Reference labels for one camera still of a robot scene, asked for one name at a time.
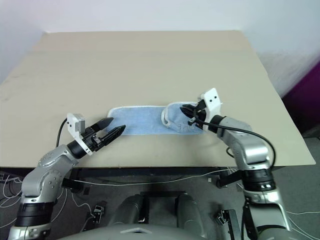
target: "light blue cloth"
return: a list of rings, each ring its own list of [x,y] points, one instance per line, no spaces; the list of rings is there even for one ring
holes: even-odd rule
[[[109,111],[108,117],[113,121],[106,128],[107,131],[113,128],[126,125],[123,135],[195,135],[202,134],[198,127],[188,125],[189,118],[181,110],[182,103],[172,103],[164,106],[129,106],[113,108]],[[162,122],[162,113],[167,111],[169,126]]]

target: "metal arm segment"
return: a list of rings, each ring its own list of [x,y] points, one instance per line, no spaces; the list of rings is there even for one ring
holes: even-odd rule
[[[66,174],[83,156],[108,145],[124,131],[126,126],[122,125],[98,137],[96,133],[112,119],[104,118],[84,129],[84,118],[80,114],[68,114],[68,127],[74,126],[72,136],[76,136],[76,140],[48,152],[24,178],[21,203],[9,240],[44,239],[49,235],[53,207]]]
[[[232,150],[239,169],[239,172],[233,175],[239,176],[244,186],[243,212],[249,238],[256,240],[265,230],[271,235],[277,234],[278,230],[286,230],[287,236],[291,235],[283,200],[270,170],[269,150],[266,144],[252,134],[219,128],[224,126],[252,130],[245,122],[220,116],[220,104],[217,91],[213,88],[200,95],[197,106],[185,104],[181,107],[181,111],[191,118],[189,124],[196,123],[196,126],[204,131],[216,133],[218,138]]]

